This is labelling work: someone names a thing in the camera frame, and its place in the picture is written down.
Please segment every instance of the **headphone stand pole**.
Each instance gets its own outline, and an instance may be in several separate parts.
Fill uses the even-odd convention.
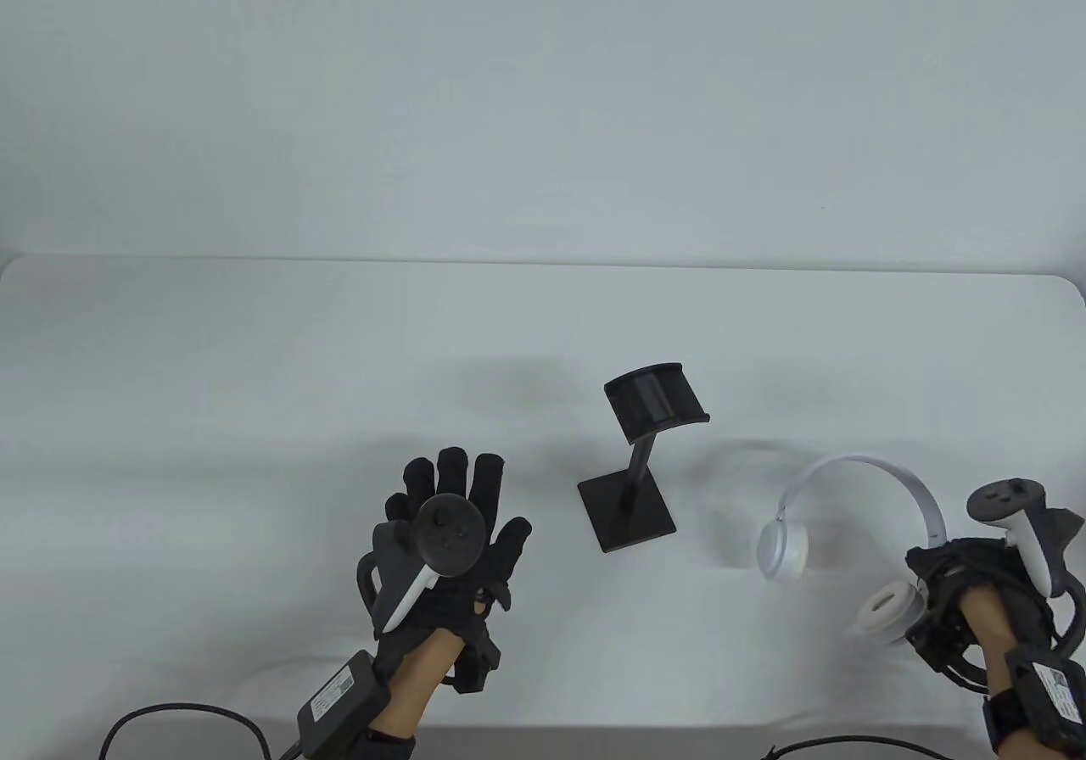
[[[628,522],[629,518],[633,516],[634,506],[637,504],[637,494],[641,492],[641,485],[645,482],[645,476],[648,473],[648,456],[653,454],[655,441],[656,433],[653,432],[633,444],[630,466],[626,470],[626,487],[622,489],[618,498],[616,523]]]

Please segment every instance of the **black glove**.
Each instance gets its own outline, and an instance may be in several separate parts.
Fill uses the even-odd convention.
[[[480,455],[476,459],[471,492],[468,494],[468,456],[464,449],[446,448],[438,455],[437,486],[433,464],[424,457],[416,458],[404,469],[407,492],[389,497],[384,514],[390,522],[411,522],[422,504],[435,493],[467,495],[482,515],[487,542],[490,543],[497,522],[504,466],[505,461],[497,455]],[[445,679],[445,683],[459,693],[481,691],[487,674],[497,668],[502,656],[490,639],[487,617],[495,601],[509,609],[509,578],[531,531],[532,527],[525,518],[509,520],[470,570],[459,577],[442,578],[433,590],[424,591],[403,622],[392,632],[380,635],[375,662],[378,677],[388,682],[404,656],[421,645],[433,631],[445,629],[466,644],[455,664],[453,677]],[[367,608],[371,608],[376,596],[372,567],[366,558],[358,563],[358,591]]]
[[[964,625],[958,605],[965,591],[992,585],[1022,644],[1047,648],[1056,637],[1048,599],[1033,586],[1018,548],[1002,540],[963,537],[937,548],[911,548],[905,563],[927,586],[927,609],[935,619]]]
[[[965,689],[987,692],[987,673],[965,660],[967,648],[977,643],[960,608],[967,590],[995,587],[1020,643],[1048,648],[1056,636],[1048,600],[1033,586],[1018,549],[1002,540],[912,548],[905,562],[927,587],[927,610],[905,637],[933,670]]]

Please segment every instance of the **white headphones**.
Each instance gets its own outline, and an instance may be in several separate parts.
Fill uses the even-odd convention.
[[[799,474],[781,497],[775,519],[761,530],[761,536],[758,537],[758,567],[766,579],[795,582],[803,575],[804,567],[807,566],[807,529],[798,522],[788,522],[788,506],[815,474],[831,464],[848,460],[874,466],[896,478],[912,495],[924,516],[927,541],[923,547],[934,548],[946,544],[947,528],[943,512],[920,478],[906,468],[873,455],[830,455],[816,460]],[[864,603],[856,616],[855,626],[858,632],[881,644],[893,644],[901,639],[912,624],[920,621],[924,609],[923,590],[899,580],[891,582]]]

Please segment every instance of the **white backdrop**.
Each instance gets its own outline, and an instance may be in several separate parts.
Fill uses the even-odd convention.
[[[0,248],[1086,270],[1086,0],[0,0]]]

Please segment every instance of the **headphone headband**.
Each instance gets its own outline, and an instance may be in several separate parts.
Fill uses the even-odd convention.
[[[796,499],[799,492],[803,492],[804,487],[810,482],[815,474],[831,464],[848,460],[874,466],[877,469],[882,469],[891,477],[896,478],[896,480],[908,490],[909,494],[912,495],[912,499],[915,501],[917,506],[920,508],[920,512],[924,516],[924,527],[927,529],[927,545],[925,547],[935,548],[939,545],[946,544],[947,527],[946,522],[943,520],[943,511],[939,511],[938,503],[935,502],[935,497],[932,496],[932,493],[927,490],[927,486],[924,485],[924,482],[904,466],[896,466],[888,460],[883,460],[881,457],[864,455],[861,453],[829,455],[828,457],[819,458],[808,466],[796,479],[796,481],[788,486],[788,490],[781,497],[781,502],[778,505],[776,519],[784,520],[788,506]]]

